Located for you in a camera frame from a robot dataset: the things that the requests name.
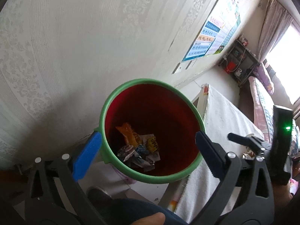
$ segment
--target metal screw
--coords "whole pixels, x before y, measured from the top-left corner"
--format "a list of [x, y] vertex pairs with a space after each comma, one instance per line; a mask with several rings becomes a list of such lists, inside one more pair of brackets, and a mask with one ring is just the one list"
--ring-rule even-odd
[[69, 155], [68, 153], [66, 153], [66, 154], [63, 154], [63, 155], [61, 156], [61, 158], [62, 158], [63, 160], [68, 160], [68, 159], [70, 158], [70, 155]]
[[227, 153], [227, 156], [231, 159], [235, 158], [236, 157], [236, 154], [234, 154], [233, 152], [229, 152]]
[[35, 162], [35, 163], [40, 163], [40, 162], [41, 162], [41, 160], [42, 160], [42, 158], [40, 158], [40, 157], [37, 157], [37, 158], [34, 160], [34, 162]]
[[21, 164], [15, 164], [14, 167], [19, 171], [20, 175], [23, 175], [22, 170], [21, 170], [21, 167], [22, 167]]
[[262, 162], [263, 161], [263, 158], [261, 156], [257, 156], [256, 157], [256, 160], [258, 160], [259, 162]]

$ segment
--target white wallpaper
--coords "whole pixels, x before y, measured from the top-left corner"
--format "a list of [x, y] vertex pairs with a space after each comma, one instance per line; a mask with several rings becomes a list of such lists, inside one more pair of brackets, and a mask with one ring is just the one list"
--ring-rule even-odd
[[[0, 12], [0, 167], [51, 158], [90, 134], [121, 83], [172, 75], [217, 0], [8, 0]], [[240, 30], [259, 0], [239, 0]]]

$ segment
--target white blanket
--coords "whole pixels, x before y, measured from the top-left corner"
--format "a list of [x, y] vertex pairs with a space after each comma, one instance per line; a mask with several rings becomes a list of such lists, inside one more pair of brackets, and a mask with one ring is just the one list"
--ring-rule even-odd
[[[203, 111], [203, 106], [198, 106], [198, 110]], [[204, 109], [206, 134], [226, 152], [231, 151], [241, 157], [245, 150], [245, 147], [227, 140], [227, 134], [230, 132], [241, 136], [254, 134], [263, 139], [262, 132], [212, 86], [209, 86], [207, 106]], [[190, 223], [209, 200], [218, 183], [219, 179], [212, 176], [206, 162], [202, 160], [191, 173], [175, 213]], [[232, 210], [239, 190], [235, 188], [223, 214]]]

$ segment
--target person's leg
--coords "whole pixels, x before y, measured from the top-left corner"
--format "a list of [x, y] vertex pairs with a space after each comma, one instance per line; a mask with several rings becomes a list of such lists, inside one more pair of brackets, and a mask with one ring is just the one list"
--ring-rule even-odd
[[86, 192], [86, 196], [97, 210], [101, 210], [113, 200], [101, 188], [96, 186], [90, 187]]
[[173, 212], [148, 202], [136, 199], [111, 199], [98, 189], [90, 190], [87, 196], [108, 225], [130, 225], [157, 212], [162, 212], [166, 216], [164, 225], [187, 225]]

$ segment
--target candy wrapper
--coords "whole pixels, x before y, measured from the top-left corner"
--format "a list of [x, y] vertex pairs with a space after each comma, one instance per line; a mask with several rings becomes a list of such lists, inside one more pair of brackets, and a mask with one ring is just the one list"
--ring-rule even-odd
[[132, 163], [136, 164], [137, 166], [143, 167], [143, 168], [151, 166], [151, 164], [149, 162], [145, 161], [144, 159], [142, 159], [142, 157], [136, 151], [133, 153], [133, 157], [132, 157], [132, 159], [130, 159], [130, 161]]
[[145, 134], [145, 135], [140, 135], [139, 137], [142, 139], [143, 144], [146, 146], [147, 140], [151, 137], [154, 137], [154, 134]]
[[155, 136], [150, 137], [149, 139], [147, 139], [147, 149], [153, 153], [156, 150], [158, 150], [158, 144], [156, 142], [156, 138]]
[[133, 156], [135, 152], [134, 146], [133, 145], [125, 145], [118, 151], [118, 158], [122, 162], [126, 162], [130, 157]]
[[142, 144], [140, 136], [133, 131], [129, 123], [124, 123], [121, 127], [116, 127], [117, 130], [123, 134], [127, 146], [134, 146], [135, 148]]
[[135, 151], [140, 155], [142, 156], [143, 154], [144, 155], [149, 155], [149, 151], [148, 149], [143, 145], [143, 144], [140, 144], [138, 145], [138, 147], [135, 149]]
[[146, 157], [146, 160], [147, 160], [147, 159], [150, 159], [150, 160], [152, 160], [153, 162], [157, 162], [157, 161], [160, 161], [160, 160], [161, 160], [158, 151], [149, 154], [149, 155]]
[[130, 168], [143, 168], [144, 172], [155, 169], [155, 162], [160, 161], [158, 143], [154, 134], [139, 135], [124, 123], [116, 127], [124, 136], [126, 146], [118, 151], [118, 157]]
[[253, 157], [255, 157], [255, 154], [249, 147], [247, 147], [246, 152], [243, 154], [243, 159], [251, 160]]

